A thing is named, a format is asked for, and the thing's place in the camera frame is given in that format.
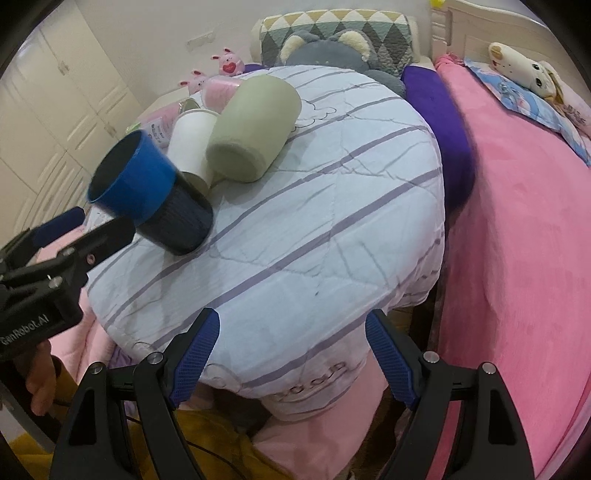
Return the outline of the person's hand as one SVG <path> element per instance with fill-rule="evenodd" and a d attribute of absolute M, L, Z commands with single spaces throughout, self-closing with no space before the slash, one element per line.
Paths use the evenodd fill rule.
<path fill-rule="evenodd" d="M 57 376 L 48 340 L 40 343 L 32 356 L 26 378 L 26 388 L 32 395 L 31 411 L 36 416 L 45 415 L 53 405 Z"/>

